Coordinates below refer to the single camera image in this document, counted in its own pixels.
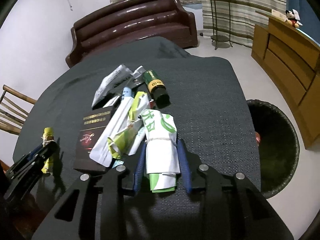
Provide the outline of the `white green paper bag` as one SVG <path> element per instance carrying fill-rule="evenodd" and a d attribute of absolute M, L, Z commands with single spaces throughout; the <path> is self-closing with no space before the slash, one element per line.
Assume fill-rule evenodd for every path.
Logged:
<path fill-rule="evenodd" d="M 153 193 L 174 191 L 181 172 L 174 118 L 154 109 L 146 109 L 140 117 L 146 130 L 145 170 L 150 190 Z"/>

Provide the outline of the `yellow green wrapper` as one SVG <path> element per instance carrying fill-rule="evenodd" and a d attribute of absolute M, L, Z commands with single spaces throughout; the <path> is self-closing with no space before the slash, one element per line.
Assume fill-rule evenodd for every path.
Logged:
<path fill-rule="evenodd" d="M 108 149 L 112 158 L 121 159 L 123 155 L 134 155 L 145 136 L 140 115 L 150 108 L 146 92 L 138 91 L 133 97 L 131 108 L 117 134 L 108 138 Z"/>

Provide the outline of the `long white sachet green print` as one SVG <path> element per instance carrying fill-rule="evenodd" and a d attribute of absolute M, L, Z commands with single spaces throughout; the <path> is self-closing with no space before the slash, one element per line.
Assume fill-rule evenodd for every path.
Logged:
<path fill-rule="evenodd" d="M 126 96 L 123 98 L 119 107 L 117 108 L 108 125 L 101 134 L 100 138 L 93 146 L 89 154 L 90 159 L 103 165 L 104 167 L 110 166 L 112 161 L 112 154 L 108 149 L 108 138 L 114 136 L 120 130 L 120 127 L 126 119 L 127 114 L 131 108 L 132 102 L 133 97 L 131 96 Z"/>

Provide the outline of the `dark red cigarette box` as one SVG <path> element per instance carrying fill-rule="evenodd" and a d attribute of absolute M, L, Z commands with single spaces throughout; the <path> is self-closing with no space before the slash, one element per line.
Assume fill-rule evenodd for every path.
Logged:
<path fill-rule="evenodd" d="M 95 109 L 82 119 L 82 126 L 76 142 L 73 168 L 80 172 L 104 172 L 103 165 L 93 161 L 89 154 L 108 125 L 115 110 L 113 106 Z"/>

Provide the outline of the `light blue stick sachet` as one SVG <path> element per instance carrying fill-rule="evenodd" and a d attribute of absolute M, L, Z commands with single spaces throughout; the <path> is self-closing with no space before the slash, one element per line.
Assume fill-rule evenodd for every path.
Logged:
<path fill-rule="evenodd" d="M 128 101 L 132 101 L 132 99 L 133 99 L 132 89 L 130 87 L 124 87 L 123 92 L 122 92 L 122 96 L 121 96 L 121 101 L 128 102 Z"/>

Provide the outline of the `silver foil torn wrapper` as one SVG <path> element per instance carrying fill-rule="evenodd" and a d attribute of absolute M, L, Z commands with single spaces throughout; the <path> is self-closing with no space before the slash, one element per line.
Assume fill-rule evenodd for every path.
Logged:
<path fill-rule="evenodd" d="M 144 83 L 144 77 L 143 74 L 146 72 L 143 66 L 139 66 L 132 74 L 132 77 L 129 81 L 129 87 L 131 89 L 140 86 L 142 83 Z"/>

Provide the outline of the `black woven trash bin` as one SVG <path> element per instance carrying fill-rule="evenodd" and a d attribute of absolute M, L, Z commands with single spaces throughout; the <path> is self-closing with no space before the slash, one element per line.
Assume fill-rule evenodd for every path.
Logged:
<path fill-rule="evenodd" d="M 261 192 L 271 198 L 291 181 L 298 166 L 300 144 L 296 130 L 277 106 L 258 99 L 247 100 L 254 130 L 260 137 Z"/>

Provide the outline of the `wooden chair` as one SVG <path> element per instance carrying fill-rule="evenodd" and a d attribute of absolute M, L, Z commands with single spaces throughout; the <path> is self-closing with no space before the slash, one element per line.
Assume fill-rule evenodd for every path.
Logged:
<path fill-rule="evenodd" d="M 25 101 L 31 105 L 37 102 L 35 99 L 18 92 L 17 90 L 3 85 L 3 93 L 1 94 L 1 131 L 20 135 L 22 127 L 29 115 L 29 112 L 13 102 L 8 94 Z"/>

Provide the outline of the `dark green tablecloth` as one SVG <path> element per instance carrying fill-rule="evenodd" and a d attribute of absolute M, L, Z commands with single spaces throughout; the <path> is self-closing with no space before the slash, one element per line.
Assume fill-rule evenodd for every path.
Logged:
<path fill-rule="evenodd" d="M 52 83 L 24 123 L 52 178 L 33 239 L 257 239 L 260 161 L 229 61 L 152 37 L 94 53 Z"/>

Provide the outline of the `green yellow small bottle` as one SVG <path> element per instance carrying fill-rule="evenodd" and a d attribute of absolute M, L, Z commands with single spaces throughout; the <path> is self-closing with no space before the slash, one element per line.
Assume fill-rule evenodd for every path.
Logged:
<path fill-rule="evenodd" d="M 157 107 L 164 108 L 169 106 L 170 96 L 159 75 L 154 70 L 147 70 L 143 73 L 143 79 Z"/>

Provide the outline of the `white grey pouch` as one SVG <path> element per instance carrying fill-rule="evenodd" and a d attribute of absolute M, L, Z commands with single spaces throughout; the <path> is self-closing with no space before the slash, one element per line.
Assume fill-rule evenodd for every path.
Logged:
<path fill-rule="evenodd" d="M 127 68 L 124 64 L 119 65 L 112 73 L 104 77 L 100 86 L 95 92 L 92 108 L 97 105 L 103 98 L 108 94 L 108 92 L 123 83 L 126 79 L 132 76 L 133 72 Z"/>

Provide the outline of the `dark red leather sofa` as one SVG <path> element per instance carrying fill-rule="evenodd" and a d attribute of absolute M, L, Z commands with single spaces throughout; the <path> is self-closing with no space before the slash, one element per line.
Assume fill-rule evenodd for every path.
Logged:
<path fill-rule="evenodd" d="M 89 55 L 155 36 L 181 48 L 198 45 L 195 16 L 180 0 L 121 0 L 76 21 L 71 35 L 70 68 Z"/>

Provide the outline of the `wooden sideboard cabinet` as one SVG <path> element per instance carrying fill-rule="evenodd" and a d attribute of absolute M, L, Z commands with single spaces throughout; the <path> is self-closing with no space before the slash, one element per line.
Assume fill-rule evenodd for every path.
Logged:
<path fill-rule="evenodd" d="M 251 56 L 279 89 L 292 112 L 304 147 L 319 141 L 319 44 L 271 14 L 255 25 Z"/>

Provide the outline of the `striped beige curtain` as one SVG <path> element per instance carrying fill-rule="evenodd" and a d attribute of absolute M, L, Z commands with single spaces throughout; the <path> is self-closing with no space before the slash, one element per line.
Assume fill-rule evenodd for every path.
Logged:
<path fill-rule="evenodd" d="M 286 0 L 201 0 L 203 35 L 213 31 L 230 37 L 231 42 L 251 47 L 255 25 L 267 25 L 268 19 L 258 14 L 271 13 L 272 9 L 284 12 Z"/>

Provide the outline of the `small cardboard box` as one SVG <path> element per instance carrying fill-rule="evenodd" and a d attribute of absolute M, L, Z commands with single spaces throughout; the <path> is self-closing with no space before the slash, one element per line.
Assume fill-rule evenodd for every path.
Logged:
<path fill-rule="evenodd" d="M 287 19 L 287 16 L 277 10 L 272 9 L 271 15 L 281 21 L 285 21 Z"/>

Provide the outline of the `mickey mouse plush toy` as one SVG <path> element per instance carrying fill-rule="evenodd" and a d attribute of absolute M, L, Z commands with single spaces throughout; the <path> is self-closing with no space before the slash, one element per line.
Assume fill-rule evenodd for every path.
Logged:
<path fill-rule="evenodd" d="M 294 27 L 294 28 L 300 28 L 302 26 L 302 23 L 300 22 L 300 16 L 297 10 L 286 10 L 285 11 L 286 19 L 285 22 Z"/>

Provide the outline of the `blue curtain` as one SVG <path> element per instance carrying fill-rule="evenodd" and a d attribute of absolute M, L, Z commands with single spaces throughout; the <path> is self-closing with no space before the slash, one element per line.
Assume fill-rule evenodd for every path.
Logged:
<path fill-rule="evenodd" d="M 300 29 L 319 43 L 319 19 L 307 0 L 286 0 L 286 10 L 295 9 L 303 24 Z"/>

